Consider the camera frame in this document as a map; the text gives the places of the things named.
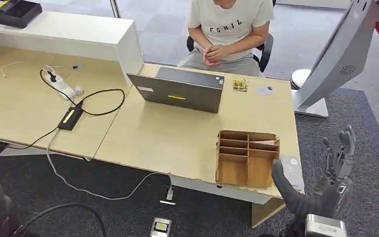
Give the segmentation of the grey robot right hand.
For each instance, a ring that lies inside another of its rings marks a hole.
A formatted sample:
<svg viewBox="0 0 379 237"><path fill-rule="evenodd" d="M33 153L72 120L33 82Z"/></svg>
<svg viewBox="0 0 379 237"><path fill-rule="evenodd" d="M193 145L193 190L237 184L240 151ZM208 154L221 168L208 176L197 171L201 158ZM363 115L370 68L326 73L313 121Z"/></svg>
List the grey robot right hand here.
<svg viewBox="0 0 379 237"><path fill-rule="evenodd" d="M339 219L352 196L352 167L355 155L356 135L351 125L345 126L338 134L341 147L334 152L327 138L326 169L314 186L311 194L297 192L284 175L280 161L272 164L271 176L283 197L287 208L297 217L315 214L322 217Z"/></svg>

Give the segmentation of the person's left hand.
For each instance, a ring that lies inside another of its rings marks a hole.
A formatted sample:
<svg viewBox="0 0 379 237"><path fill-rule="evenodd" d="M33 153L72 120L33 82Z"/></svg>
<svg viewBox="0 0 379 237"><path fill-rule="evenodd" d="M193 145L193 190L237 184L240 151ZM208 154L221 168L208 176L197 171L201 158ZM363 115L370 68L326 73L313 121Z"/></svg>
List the person's left hand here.
<svg viewBox="0 0 379 237"><path fill-rule="evenodd" d="M232 52L228 45L212 45L211 52L207 54L207 58L210 61L218 62L231 54Z"/></svg>

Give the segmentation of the person's right hand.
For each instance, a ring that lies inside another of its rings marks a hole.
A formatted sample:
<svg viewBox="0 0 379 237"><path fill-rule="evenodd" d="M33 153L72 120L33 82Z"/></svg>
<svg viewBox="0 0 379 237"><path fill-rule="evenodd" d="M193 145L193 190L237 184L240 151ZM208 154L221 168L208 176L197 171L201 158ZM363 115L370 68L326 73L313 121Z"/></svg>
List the person's right hand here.
<svg viewBox="0 0 379 237"><path fill-rule="evenodd" d="M213 61L210 61L208 58L207 58L207 54L211 52L211 49L212 49L212 45L209 46L208 48L205 48L203 49L203 56L202 56L202 61L205 65L209 66L209 67L212 67L212 66L218 66L220 65L220 62L213 62Z"/></svg>

